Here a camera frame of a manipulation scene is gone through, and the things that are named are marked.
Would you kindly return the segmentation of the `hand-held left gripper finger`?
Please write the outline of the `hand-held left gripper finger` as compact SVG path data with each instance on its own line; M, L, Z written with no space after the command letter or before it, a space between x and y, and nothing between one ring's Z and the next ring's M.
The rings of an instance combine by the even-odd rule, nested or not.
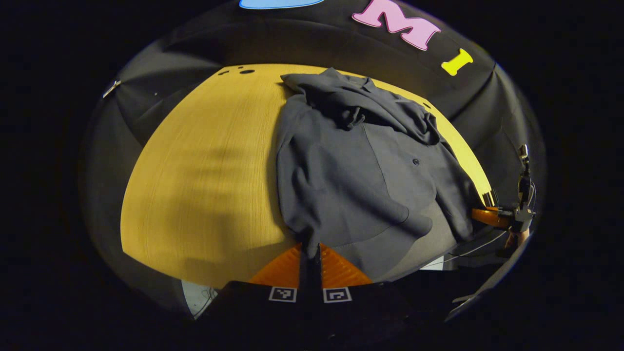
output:
M227 282L197 324L210 332L307 332L312 328L312 262L296 244L251 278Z
M325 244L311 259L311 315L325 332L395 332L414 314L394 284L376 282Z

